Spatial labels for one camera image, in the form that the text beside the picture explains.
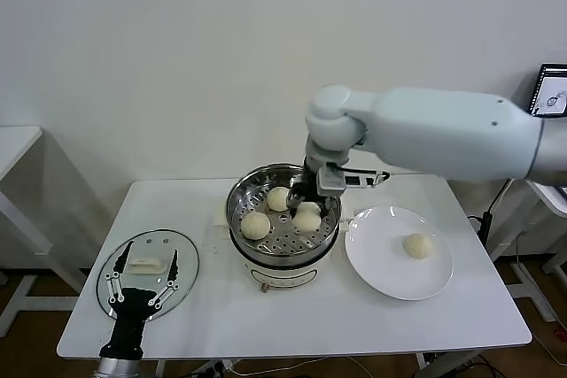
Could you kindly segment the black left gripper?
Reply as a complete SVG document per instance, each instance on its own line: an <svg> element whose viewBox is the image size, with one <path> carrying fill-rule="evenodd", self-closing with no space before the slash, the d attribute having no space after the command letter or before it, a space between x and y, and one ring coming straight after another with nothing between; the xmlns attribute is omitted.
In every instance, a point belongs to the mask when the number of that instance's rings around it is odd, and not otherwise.
<svg viewBox="0 0 567 378"><path fill-rule="evenodd" d="M134 243L127 242L124 250L114 262L113 270L105 275L108 302L116 313L110 341L99 352L101 358L140 359L143 356L141 343L144 324L154 314L154 308L161 308L179 289L176 283L179 274L178 250L170 263L167 285L156 296L148 289L124 288L121 285L128 255Z"/></svg>

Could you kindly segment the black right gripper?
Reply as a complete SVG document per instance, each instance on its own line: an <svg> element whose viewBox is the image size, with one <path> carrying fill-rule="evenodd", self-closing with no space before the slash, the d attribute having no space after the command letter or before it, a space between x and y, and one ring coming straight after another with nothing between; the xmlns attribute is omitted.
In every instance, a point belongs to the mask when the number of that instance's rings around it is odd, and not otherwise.
<svg viewBox="0 0 567 378"><path fill-rule="evenodd" d="M301 187L291 187L286 204L293 219L298 211L300 204L304 201L315 201L321 210L321 218L329 223L335 224L340 222L340 197L319 197L317 189L317 172L314 172L310 166L307 157L304 157L303 172L301 177Z"/></svg>

